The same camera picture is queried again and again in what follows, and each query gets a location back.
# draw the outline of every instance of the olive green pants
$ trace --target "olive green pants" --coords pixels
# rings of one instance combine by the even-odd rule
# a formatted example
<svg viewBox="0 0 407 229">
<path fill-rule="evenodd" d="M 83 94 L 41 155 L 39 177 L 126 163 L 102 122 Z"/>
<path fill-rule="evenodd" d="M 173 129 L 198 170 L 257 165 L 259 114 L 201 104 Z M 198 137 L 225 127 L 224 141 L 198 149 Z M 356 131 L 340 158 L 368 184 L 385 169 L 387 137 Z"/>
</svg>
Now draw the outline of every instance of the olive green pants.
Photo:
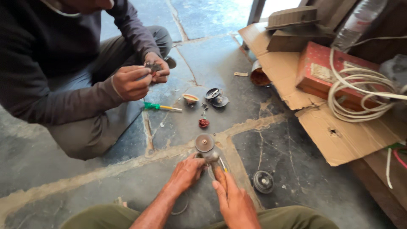
<svg viewBox="0 0 407 229">
<path fill-rule="evenodd" d="M 61 229 L 128 229 L 140 216 L 140 212 L 124 206 L 97 205 L 70 218 Z M 279 207 L 261 211 L 258 220 L 263 229 L 338 229 L 329 219 L 316 211 L 302 207 Z M 219 222 L 206 229 L 226 229 Z"/>
</svg>

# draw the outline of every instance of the hand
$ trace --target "hand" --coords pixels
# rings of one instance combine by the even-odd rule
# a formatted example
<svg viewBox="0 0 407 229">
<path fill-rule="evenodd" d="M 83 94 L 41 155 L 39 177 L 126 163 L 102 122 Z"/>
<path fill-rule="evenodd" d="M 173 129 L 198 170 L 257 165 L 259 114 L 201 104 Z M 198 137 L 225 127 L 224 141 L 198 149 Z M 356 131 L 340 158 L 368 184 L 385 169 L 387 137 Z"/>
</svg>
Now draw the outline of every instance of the hand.
<svg viewBox="0 0 407 229">
<path fill-rule="evenodd" d="M 172 189 L 177 195 L 181 195 L 199 180 L 206 161 L 203 158 L 195 158 L 195 155 L 196 153 L 193 153 L 177 164 L 165 188 Z"/>
<path fill-rule="evenodd" d="M 125 101 L 135 101 L 144 98 L 149 91 L 152 76 L 151 69 L 144 66 L 121 67 L 113 75 L 113 86 Z"/>
<path fill-rule="evenodd" d="M 167 75 L 170 74 L 170 67 L 168 67 L 167 62 L 161 59 L 155 52 L 149 52 L 145 56 L 144 65 L 147 62 L 150 63 L 157 63 L 161 66 L 162 70 L 153 73 L 153 82 L 154 83 L 166 83 L 167 82 Z"/>
<path fill-rule="evenodd" d="M 225 173 L 228 184 L 228 196 L 218 181 L 212 186 L 219 198 L 223 218 L 230 229 L 260 229 L 256 209 L 250 196 L 244 189 L 239 189 L 230 173 Z"/>
</svg>

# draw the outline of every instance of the coiled white wire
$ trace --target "coiled white wire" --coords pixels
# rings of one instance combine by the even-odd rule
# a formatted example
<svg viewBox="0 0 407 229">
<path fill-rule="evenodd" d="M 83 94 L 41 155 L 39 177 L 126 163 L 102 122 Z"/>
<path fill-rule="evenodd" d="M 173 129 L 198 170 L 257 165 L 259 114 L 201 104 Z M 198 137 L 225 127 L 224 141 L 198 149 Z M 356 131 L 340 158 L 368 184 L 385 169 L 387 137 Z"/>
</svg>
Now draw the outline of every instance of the coiled white wire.
<svg viewBox="0 0 407 229">
<path fill-rule="evenodd" d="M 404 39 L 404 38 L 407 38 L 407 36 L 377 37 L 377 38 L 372 38 L 372 39 L 368 39 L 368 40 L 359 42 L 353 46 L 363 44 L 369 40 L 374 40 L 374 39 L 387 40 L 387 39 Z M 407 91 L 407 85 L 405 85 L 401 89 L 398 89 L 393 81 L 389 80 L 386 76 L 384 76 L 378 72 L 364 69 L 364 68 L 358 68 L 358 67 L 355 67 L 355 66 L 347 64 L 347 63 L 344 63 L 344 67 L 347 67 L 347 68 L 337 72 L 335 70 L 335 67 L 333 64 L 334 53 L 335 53 L 335 50 L 334 50 L 334 48 L 332 48 L 330 56 L 329 56 L 329 63 L 331 65 L 334 76 L 338 79 L 338 81 L 335 82 L 329 90 L 328 106 L 331 109 L 331 111 L 333 112 L 333 114 L 340 120 L 343 120 L 346 122 L 364 122 L 364 121 L 377 119 L 394 106 L 395 102 L 390 99 L 407 100 L 407 95 L 404 95 L 404 93 L 406 93 L 406 91 Z M 355 71 L 357 71 L 358 73 L 362 73 L 362 74 L 354 74 L 354 75 L 349 75 L 346 77 L 342 77 L 340 75 L 342 73 L 355 72 Z M 348 82 L 349 80 L 355 80 L 355 79 L 362 80 L 362 81 Z M 372 91 L 367 91 L 367 90 L 363 90 L 361 88 L 356 87 L 356 86 L 369 85 L 369 84 L 384 86 L 384 87 L 386 87 L 386 90 L 388 92 L 372 92 Z M 361 100 L 361 107 L 364 109 L 364 111 L 351 111 L 349 109 L 344 108 L 343 106 L 341 106 L 338 103 L 338 101 L 335 98 L 335 93 L 344 88 L 352 88 L 352 89 L 362 92 L 363 94 L 366 94 L 363 97 L 363 99 Z M 376 102 L 380 105 L 375 108 L 369 109 L 365 106 L 365 102 L 368 99 L 373 100 L 374 102 Z"/>
</svg>

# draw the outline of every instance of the screwdriver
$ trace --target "screwdriver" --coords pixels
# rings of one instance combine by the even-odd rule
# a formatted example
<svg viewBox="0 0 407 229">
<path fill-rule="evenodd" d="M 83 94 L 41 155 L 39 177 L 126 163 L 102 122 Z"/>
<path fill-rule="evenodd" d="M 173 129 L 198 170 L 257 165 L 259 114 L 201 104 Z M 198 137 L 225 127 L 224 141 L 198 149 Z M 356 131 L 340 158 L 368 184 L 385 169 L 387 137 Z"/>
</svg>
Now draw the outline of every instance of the screwdriver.
<svg viewBox="0 0 407 229">
<path fill-rule="evenodd" d="M 147 102 L 144 102 L 144 108 L 169 109 L 169 110 L 182 111 L 182 109 L 179 109 L 179 108 L 174 108 L 174 107 L 170 107 L 170 106 L 163 106 L 163 105 L 160 105 L 160 104 L 147 103 Z"/>
<path fill-rule="evenodd" d="M 223 170 L 224 170 L 225 172 L 228 172 L 228 169 L 225 167 L 225 164 L 223 163 L 222 158 L 219 157 L 219 159 L 221 160 L 221 163 L 222 163 L 222 166 L 223 166 Z"/>
</svg>

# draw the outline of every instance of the gray pants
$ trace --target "gray pants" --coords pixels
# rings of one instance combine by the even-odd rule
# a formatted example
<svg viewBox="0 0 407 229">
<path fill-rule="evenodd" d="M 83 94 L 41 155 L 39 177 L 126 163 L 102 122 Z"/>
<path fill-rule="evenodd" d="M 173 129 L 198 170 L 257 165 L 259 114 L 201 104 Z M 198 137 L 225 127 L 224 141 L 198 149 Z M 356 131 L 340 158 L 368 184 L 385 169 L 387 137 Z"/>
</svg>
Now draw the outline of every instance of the gray pants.
<svg viewBox="0 0 407 229">
<path fill-rule="evenodd" d="M 96 205 L 71 217 L 61 229 L 128 229 L 140 212 L 124 206 Z M 278 207 L 257 213 L 262 229 L 338 229 L 331 220 L 302 206 Z M 227 229 L 225 222 L 205 229 Z"/>
<path fill-rule="evenodd" d="M 172 47 L 168 31 L 161 26 L 147 28 L 153 34 L 161 55 L 166 57 Z M 96 82 L 105 81 L 120 67 L 130 65 L 143 63 L 123 36 L 113 37 L 101 42 L 100 54 L 94 63 L 74 75 L 52 78 L 48 86 L 57 92 L 91 87 Z M 132 101 L 97 117 L 47 128 L 68 157 L 88 160 L 101 156 L 111 147 L 143 109 L 142 101 Z"/>
</svg>

